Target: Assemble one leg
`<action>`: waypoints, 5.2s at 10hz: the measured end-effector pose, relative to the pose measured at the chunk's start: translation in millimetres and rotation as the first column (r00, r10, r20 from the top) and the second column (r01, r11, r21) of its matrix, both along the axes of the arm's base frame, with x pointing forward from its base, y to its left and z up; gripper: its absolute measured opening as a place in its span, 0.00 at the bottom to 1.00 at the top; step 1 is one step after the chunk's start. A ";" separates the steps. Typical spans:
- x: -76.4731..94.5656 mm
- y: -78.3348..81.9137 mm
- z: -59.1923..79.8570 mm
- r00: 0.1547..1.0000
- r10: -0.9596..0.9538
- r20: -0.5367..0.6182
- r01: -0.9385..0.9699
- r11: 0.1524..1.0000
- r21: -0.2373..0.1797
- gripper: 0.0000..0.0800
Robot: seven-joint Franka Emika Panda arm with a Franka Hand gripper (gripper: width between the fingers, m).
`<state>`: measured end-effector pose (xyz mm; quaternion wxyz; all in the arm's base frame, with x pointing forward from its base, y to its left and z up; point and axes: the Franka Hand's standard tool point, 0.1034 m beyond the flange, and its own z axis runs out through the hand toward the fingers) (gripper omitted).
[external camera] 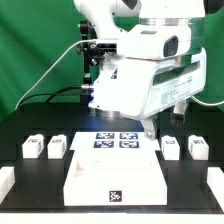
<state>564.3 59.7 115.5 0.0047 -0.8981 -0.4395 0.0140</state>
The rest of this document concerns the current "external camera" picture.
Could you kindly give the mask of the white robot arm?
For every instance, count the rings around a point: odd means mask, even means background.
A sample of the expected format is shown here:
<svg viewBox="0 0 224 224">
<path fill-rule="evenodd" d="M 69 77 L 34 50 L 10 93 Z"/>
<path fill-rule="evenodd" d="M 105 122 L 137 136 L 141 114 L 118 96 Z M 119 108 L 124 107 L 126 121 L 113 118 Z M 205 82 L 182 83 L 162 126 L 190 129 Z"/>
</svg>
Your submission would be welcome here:
<svg viewBox="0 0 224 224">
<path fill-rule="evenodd" d="M 91 111 L 139 120 L 156 137 L 153 117 L 172 108 L 184 123 L 187 100 L 204 89 L 204 19 L 224 0 L 73 0 L 96 38 L 84 45 L 85 63 L 98 66 Z"/>
</svg>

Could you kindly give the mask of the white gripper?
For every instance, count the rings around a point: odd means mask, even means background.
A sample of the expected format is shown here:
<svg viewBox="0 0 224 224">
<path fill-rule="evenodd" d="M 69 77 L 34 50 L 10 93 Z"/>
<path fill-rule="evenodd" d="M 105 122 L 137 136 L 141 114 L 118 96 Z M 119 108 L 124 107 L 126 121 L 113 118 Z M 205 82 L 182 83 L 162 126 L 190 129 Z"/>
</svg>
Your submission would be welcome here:
<svg viewBox="0 0 224 224">
<path fill-rule="evenodd" d="M 178 67 L 177 62 L 177 58 L 160 61 L 123 59 L 109 78 L 101 74 L 95 82 L 96 108 L 142 120 L 144 135 L 150 140 L 156 137 L 150 116 L 176 103 L 171 124 L 183 125 L 188 106 L 185 99 L 201 92 L 205 86 L 206 51 L 193 55 L 188 65 Z"/>
</svg>

